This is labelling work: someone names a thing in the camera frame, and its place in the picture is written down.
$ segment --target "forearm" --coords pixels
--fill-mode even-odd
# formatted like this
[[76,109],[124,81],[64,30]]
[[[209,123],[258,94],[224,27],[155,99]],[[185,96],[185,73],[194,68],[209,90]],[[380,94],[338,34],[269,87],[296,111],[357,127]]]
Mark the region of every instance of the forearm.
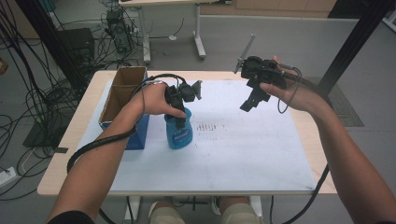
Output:
[[311,112],[337,192],[357,223],[396,220],[396,202],[388,185],[362,154],[326,105]]
[[[141,108],[138,105],[125,106],[97,139],[128,132],[140,115]],[[64,181],[49,219],[69,210],[85,212],[95,219],[112,185],[126,143],[127,139],[122,139],[83,154]]]

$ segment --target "person's left hand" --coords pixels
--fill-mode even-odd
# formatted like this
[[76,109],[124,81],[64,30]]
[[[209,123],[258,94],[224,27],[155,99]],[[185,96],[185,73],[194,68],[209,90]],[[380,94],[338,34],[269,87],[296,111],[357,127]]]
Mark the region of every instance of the person's left hand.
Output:
[[150,84],[143,90],[136,93],[129,104],[139,104],[144,114],[160,115],[167,114],[177,118],[186,118],[186,114],[170,106],[165,101],[165,88],[168,85],[164,82]]

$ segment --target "cardboard box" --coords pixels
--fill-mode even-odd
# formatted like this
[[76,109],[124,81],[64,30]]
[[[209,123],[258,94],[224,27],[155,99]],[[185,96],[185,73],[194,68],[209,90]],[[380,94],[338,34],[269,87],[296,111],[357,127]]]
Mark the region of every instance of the cardboard box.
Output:
[[[148,77],[146,67],[122,67],[116,73],[106,99],[105,107],[99,118],[99,125],[104,130],[128,104],[134,89]],[[137,132],[132,135],[125,147],[126,150],[144,149],[149,125],[149,115],[136,123]]]

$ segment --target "blue spray bottle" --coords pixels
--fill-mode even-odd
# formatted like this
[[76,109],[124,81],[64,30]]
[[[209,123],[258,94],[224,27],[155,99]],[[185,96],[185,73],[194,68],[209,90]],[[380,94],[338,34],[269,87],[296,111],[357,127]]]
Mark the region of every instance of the blue spray bottle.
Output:
[[173,116],[165,115],[166,121],[166,136],[168,145],[172,149],[180,149],[188,145],[192,141],[192,127],[190,123],[191,111],[184,108],[187,117],[185,118],[184,125],[180,125],[180,119]]

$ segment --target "black sleeve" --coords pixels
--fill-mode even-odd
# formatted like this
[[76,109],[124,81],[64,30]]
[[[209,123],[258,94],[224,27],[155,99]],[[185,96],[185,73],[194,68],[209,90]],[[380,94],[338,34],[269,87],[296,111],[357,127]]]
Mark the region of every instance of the black sleeve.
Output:
[[80,211],[68,211],[61,213],[49,221],[48,224],[94,224],[93,220]]

